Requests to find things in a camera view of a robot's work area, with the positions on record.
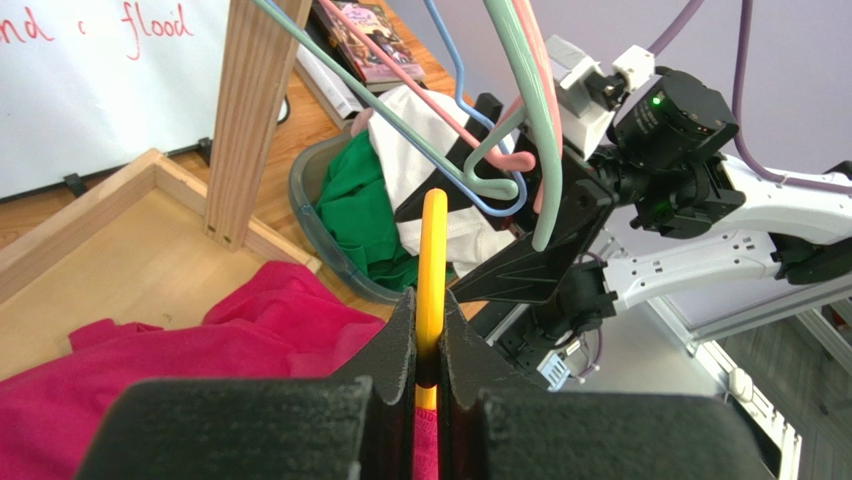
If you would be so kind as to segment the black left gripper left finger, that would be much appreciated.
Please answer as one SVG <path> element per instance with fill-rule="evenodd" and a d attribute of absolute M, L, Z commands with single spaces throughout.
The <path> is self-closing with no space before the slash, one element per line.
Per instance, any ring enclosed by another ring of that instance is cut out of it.
<path fill-rule="evenodd" d="M 162 379 L 129 387 L 80 479 L 409 479 L 416 294 L 323 379 Z"/>

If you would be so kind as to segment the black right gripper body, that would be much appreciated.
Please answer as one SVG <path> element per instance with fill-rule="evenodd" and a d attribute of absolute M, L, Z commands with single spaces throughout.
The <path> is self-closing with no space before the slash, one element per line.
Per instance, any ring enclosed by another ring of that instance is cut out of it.
<path fill-rule="evenodd" d="M 582 281 L 596 288 L 602 286 L 600 268 L 583 273 L 575 262 L 611 215 L 615 196 L 593 172 L 574 160 L 563 163 L 559 214 L 550 243 L 541 252 L 532 247 L 538 217 L 530 204 L 506 218 L 484 214 L 408 141 L 394 133 L 394 221 L 410 253 L 420 248 L 424 198 L 432 189 L 442 189 L 448 197 L 447 260 L 458 277 L 451 288 L 458 302 L 541 305 L 578 293 Z"/>

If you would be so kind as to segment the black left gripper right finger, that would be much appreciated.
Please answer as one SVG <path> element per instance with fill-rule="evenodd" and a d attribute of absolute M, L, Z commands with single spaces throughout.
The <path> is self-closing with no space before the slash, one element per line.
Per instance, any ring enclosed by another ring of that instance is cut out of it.
<path fill-rule="evenodd" d="M 719 400 L 551 393 L 445 298 L 438 378 L 442 479 L 767 479 L 746 423 Z"/>

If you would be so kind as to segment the pink hanger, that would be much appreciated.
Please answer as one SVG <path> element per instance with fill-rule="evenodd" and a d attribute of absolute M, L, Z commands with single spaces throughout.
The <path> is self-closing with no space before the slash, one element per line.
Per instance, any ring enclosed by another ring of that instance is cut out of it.
<path fill-rule="evenodd" d="M 484 139 L 474 136 L 437 103 L 429 92 L 366 38 L 333 1 L 325 1 L 323 5 L 379 56 L 403 84 L 443 120 L 465 145 L 472 147 L 473 150 L 463 166 L 457 167 L 426 140 L 423 134 L 417 132 L 323 52 L 317 54 L 321 61 L 363 96 L 379 116 L 484 214 L 509 217 L 526 205 L 528 189 L 522 175 L 523 170 L 540 165 L 545 173 L 558 173 L 563 149 L 559 106 L 545 42 L 529 2 L 488 1 L 485 4 L 520 91 L 519 97 L 505 111 L 503 117 L 498 121 L 489 120 L 464 101 L 461 87 L 455 92 L 456 106 L 473 120 L 475 126 L 486 129 Z M 534 132 L 543 134 L 544 152 L 541 159 L 535 159 L 531 153 L 525 151 L 512 153 L 506 145 L 505 140 L 509 134 L 523 123 L 529 123 Z"/>

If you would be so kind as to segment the pale green hanger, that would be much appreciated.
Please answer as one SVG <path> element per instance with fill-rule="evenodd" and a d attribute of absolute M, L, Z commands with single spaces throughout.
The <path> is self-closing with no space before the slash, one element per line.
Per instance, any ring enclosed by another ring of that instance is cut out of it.
<path fill-rule="evenodd" d="M 310 38 L 306 31 L 302 27 L 298 26 L 296 22 L 274 2 L 260 1 L 257 5 L 300 45 L 304 45 L 317 57 L 319 52 L 326 54 L 318 46 L 318 44 Z M 505 143 L 512 153 L 525 151 L 531 153 L 535 159 L 541 159 L 544 152 L 543 138 L 543 134 L 534 132 L 529 123 L 523 123 L 520 127 L 514 129 L 509 134 Z M 542 180 L 539 188 L 541 202 L 538 208 L 539 218 L 533 230 L 532 247 L 534 250 L 541 252 L 545 250 L 550 243 L 552 233 L 556 225 L 563 189 L 563 174 L 561 164 L 556 175 L 545 173 L 540 165 L 536 166 L 538 166 L 542 172 Z"/>

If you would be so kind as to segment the yellow plastic hanger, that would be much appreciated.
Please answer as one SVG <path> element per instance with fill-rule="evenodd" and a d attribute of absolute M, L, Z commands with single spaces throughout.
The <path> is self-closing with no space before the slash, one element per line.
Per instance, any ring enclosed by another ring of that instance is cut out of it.
<path fill-rule="evenodd" d="M 432 189 L 424 198 L 422 211 L 415 315 L 415 404 L 425 410 L 437 409 L 433 374 L 445 320 L 447 231 L 448 197 L 443 190 Z"/>

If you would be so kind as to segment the magenta t shirt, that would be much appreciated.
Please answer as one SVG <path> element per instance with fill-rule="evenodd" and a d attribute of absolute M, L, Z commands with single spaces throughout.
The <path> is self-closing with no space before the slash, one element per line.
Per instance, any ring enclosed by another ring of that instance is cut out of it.
<path fill-rule="evenodd" d="M 269 262 L 209 310 L 167 330 L 104 319 L 69 336 L 71 352 L 1 384 L 1 475 L 70 479 L 112 404 L 153 379 L 321 378 L 383 327 L 305 267 Z"/>

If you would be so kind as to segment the green t shirt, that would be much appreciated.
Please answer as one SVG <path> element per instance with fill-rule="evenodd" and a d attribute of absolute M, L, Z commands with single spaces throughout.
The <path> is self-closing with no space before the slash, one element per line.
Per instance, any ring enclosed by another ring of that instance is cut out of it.
<path fill-rule="evenodd" d="M 418 280 L 419 257 L 403 247 L 369 133 L 355 135 L 331 160 L 315 209 L 357 271 L 401 292 Z"/>

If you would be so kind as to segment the dusty pink t shirt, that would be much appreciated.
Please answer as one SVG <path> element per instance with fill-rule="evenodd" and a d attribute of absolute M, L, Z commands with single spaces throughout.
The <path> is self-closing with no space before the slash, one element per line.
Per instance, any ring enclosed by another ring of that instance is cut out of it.
<path fill-rule="evenodd" d="M 369 121 L 373 114 L 373 108 L 366 108 L 356 115 L 349 129 L 349 133 L 352 138 L 356 137 L 361 132 L 368 129 Z"/>

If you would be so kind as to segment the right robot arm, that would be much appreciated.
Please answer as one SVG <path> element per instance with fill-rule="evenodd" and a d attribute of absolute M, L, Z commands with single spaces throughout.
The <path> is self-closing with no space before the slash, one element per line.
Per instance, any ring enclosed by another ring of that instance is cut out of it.
<path fill-rule="evenodd" d="M 758 173 L 724 155 L 739 126 L 722 95 L 695 77 L 659 68 L 658 82 L 610 130 L 586 163 L 565 156 L 559 214 L 548 246 L 523 235 L 462 276 L 461 303 L 518 304 L 496 336 L 512 365 L 557 386 L 558 351 L 642 301 L 727 280 L 827 282 L 851 271 L 851 166 L 821 180 Z M 628 260 L 586 260 L 612 212 L 631 205 L 631 227 L 682 247 Z"/>

